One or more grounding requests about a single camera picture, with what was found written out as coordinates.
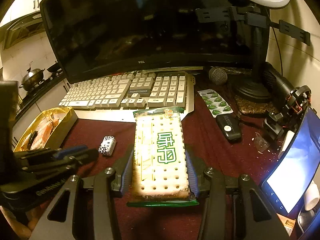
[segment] table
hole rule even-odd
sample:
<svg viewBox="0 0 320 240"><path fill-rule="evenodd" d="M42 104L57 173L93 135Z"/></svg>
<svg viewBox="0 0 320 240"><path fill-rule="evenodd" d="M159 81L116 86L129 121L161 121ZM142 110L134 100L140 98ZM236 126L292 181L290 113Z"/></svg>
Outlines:
<svg viewBox="0 0 320 240"><path fill-rule="evenodd" d="M215 119L204 101L196 92L203 89L215 89L233 110L235 105L226 86L214 86L204 75L196 77L195 110L182 120L184 141L193 148L196 156L203 158L208 166L223 174L238 177L249 174L258 184L271 171L277 162L279 146L272 145L269 151L258 153L252 138L256 132L262 133L261 118L244 117L253 127L242 125L242 141L230 144L221 133ZM116 147L112 157L99 156L95 163L81 167L78 175L87 177L98 174L114 161L122 157L129 144L134 143L135 123L109 122L78 119L66 137L63 147L85 144L89 148L99 148L104 136L116 138ZM123 240L187 240L197 239L200 228L203 204L186 208L129 208L126 206L129 194L115 200L119 228ZM231 239L231 217L227 215L226 239Z"/></svg>

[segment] white keyboard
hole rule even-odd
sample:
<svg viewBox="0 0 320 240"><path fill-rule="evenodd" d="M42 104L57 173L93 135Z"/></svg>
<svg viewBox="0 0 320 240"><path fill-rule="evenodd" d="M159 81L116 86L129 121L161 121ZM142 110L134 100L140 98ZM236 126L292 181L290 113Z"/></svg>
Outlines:
<svg viewBox="0 0 320 240"><path fill-rule="evenodd" d="M186 115L194 109L194 84L185 72L108 76L73 84L59 106L72 106L82 119L121 122L134 122L137 109L180 106Z"/></svg>

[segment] microphone head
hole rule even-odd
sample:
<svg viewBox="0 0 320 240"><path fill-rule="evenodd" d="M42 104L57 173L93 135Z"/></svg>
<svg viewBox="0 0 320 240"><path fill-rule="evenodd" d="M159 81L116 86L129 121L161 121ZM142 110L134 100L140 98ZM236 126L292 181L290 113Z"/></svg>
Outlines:
<svg viewBox="0 0 320 240"><path fill-rule="evenodd" d="M209 79L216 85L223 85L228 80L228 75L223 68L213 67L209 70Z"/></svg>

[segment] black remote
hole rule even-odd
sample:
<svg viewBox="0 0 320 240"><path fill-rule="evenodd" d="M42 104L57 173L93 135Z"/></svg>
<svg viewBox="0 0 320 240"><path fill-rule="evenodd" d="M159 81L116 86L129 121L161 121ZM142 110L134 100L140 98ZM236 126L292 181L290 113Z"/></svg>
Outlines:
<svg viewBox="0 0 320 240"><path fill-rule="evenodd" d="M231 114L219 114L216 117L216 121L228 141L235 142L241 140L242 133L239 122Z"/></svg>

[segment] cable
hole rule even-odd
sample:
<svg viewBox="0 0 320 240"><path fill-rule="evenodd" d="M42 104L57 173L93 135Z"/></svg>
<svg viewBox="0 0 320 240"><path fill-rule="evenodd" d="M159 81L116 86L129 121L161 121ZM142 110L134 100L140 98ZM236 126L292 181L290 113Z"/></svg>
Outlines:
<svg viewBox="0 0 320 240"><path fill-rule="evenodd" d="M268 11L267 11L267 8L265 8L265 9L266 9L266 13L268 15L269 21L271 21L270 16L269 16ZM281 57L280 47L279 47L279 43L278 43L278 39L277 39L277 36L276 36L275 29L274 29L273 26L271 26L271 28L273 30L273 34L275 35L276 43L277 43L277 46L278 46L279 57L280 57L280 65L281 65L281 76L283 76L282 57Z"/></svg>

